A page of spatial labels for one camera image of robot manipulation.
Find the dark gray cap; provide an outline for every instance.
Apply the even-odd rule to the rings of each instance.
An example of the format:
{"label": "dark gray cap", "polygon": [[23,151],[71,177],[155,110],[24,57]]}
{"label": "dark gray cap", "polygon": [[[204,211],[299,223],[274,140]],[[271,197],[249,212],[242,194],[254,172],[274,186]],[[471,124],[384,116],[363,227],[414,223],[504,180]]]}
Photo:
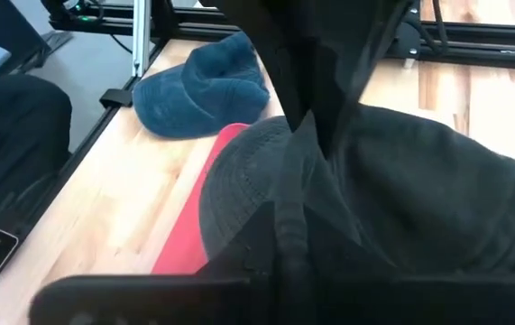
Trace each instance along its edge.
{"label": "dark gray cap", "polygon": [[[201,195],[208,257],[262,203],[284,197],[408,272],[515,272],[515,160],[434,121],[358,108],[328,158],[311,114],[302,132],[292,134],[274,117],[238,135],[217,157]],[[294,171],[301,181],[291,178]]]}

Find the blue cap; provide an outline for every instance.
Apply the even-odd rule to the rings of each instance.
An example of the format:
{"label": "blue cap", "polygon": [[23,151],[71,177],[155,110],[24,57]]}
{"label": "blue cap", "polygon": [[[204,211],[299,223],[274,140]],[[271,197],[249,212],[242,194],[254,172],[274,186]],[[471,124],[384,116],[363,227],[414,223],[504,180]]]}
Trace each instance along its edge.
{"label": "blue cap", "polygon": [[238,32],[195,49],[184,64],[141,80],[133,105],[156,135],[211,135],[232,123],[252,124],[269,102],[269,91],[249,38]]}

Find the wooden table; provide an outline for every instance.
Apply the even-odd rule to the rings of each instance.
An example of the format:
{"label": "wooden table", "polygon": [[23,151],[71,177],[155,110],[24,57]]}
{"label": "wooden table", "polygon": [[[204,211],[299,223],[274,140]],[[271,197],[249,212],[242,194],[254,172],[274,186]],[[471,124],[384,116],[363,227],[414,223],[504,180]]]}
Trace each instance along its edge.
{"label": "wooden table", "polygon": [[[507,15],[510,1],[498,2],[469,1],[487,15],[456,4],[459,9],[446,19],[515,16]],[[201,44],[171,41],[148,74],[180,64]],[[515,70],[401,65],[380,63],[363,102],[435,118],[515,157]],[[271,93],[267,115],[282,114]],[[0,325],[26,324],[34,294],[64,276],[148,274],[214,140],[160,139],[131,108],[121,109],[0,274]]]}

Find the black pants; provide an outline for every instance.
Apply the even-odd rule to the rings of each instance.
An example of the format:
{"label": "black pants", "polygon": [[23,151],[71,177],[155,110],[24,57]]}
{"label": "black pants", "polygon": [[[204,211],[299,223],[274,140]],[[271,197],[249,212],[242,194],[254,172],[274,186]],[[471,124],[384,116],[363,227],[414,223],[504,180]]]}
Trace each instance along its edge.
{"label": "black pants", "polygon": [[0,206],[67,161],[70,115],[69,97],[50,82],[0,78]]}

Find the red fabric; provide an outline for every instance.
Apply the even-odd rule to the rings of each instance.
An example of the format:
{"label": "red fabric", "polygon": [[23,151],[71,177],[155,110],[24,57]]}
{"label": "red fabric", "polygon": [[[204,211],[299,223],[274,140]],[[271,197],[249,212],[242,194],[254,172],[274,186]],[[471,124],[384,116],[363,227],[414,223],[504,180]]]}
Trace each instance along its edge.
{"label": "red fabric", "polygon": [[193,274],[207,262],[205,248],[201,240],[201,230],[199,229],[201,189],[215,158],[229,141],[247,126],[240,123],[231,124],[219,132],[203,171],[199,174],[195,186],[175,223],[175,227],[170,232],[167,243],[152,268],[152,274]]}

